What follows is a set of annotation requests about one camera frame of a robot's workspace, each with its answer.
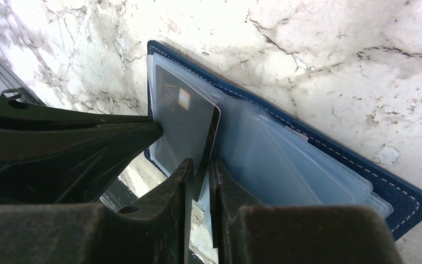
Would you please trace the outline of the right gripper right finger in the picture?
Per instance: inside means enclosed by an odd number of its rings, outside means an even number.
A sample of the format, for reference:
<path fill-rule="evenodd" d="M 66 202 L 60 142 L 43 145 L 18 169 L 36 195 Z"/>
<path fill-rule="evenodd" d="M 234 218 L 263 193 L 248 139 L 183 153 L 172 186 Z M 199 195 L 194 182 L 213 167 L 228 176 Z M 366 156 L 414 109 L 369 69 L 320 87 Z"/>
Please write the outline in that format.
<path fill-rule="evenodd" d="M 269 206 L 209 164 L 219 263 L 402 263 L 386 222 L 365 206 Z"/>

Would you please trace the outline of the navy blue card holder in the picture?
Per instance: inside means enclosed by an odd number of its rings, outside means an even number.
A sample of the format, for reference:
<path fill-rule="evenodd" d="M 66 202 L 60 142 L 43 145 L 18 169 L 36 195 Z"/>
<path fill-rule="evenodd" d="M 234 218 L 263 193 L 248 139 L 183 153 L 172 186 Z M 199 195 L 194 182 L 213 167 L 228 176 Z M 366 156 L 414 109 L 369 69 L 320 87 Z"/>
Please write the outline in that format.
<path fill-rule="evenodd" d="M 209 161 L 272 206 L 364 205 L 384 218 L 395 239 L 422 221 L 422 190 L 384 170 L 265 99 L 150 40 L 148 114 L 154 66 L 163 63 L 208 83 L 221 111 Z M 198 205 L 210 222 L 209 168 Z"/>

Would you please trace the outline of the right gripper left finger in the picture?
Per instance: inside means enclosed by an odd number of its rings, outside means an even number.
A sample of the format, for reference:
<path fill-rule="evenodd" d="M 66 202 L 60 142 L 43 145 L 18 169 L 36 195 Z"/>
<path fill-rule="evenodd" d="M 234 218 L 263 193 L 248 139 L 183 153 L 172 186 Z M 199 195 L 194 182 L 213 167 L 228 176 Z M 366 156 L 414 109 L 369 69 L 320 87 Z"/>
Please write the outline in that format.
<path fill-rule="evenodd" d="M 101 203 L 0 205 L 0 263 L 186 263 L 193 160 L 114 212 Z"/>

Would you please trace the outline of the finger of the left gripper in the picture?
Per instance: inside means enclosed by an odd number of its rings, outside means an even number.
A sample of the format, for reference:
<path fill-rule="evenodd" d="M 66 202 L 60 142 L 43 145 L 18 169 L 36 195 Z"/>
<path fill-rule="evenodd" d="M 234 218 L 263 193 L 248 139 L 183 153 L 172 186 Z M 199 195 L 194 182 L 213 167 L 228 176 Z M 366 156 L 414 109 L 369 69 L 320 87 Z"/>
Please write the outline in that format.
<path fill-rule="evenodd" d="M 156 122 L 52 131 L 0 129 L 0 204 L 95 202 L 162 134 Z"/>
<path fill-rule="evenodd" d="M 148 116 L 77 112 L 19 102 L 0 96 L 0 129 L 64 130 L 151 122 Z"/>

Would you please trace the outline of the dark VIP card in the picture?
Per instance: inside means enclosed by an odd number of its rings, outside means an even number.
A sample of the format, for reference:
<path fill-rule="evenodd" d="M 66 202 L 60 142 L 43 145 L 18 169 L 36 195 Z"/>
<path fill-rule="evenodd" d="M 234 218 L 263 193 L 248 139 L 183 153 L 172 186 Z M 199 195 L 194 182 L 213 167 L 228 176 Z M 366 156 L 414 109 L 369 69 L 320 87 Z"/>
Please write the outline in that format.
<path fill-rule="evenodd" d="M 184 159 L 192 159 L 192 193 L 198 201 L 221 111 L 209 84 L 198 77 L 163 63 L 154 66 L 154 77 L 153 116 L 163 136 L 152 147 L 151 158 L 167 174 Z"/>

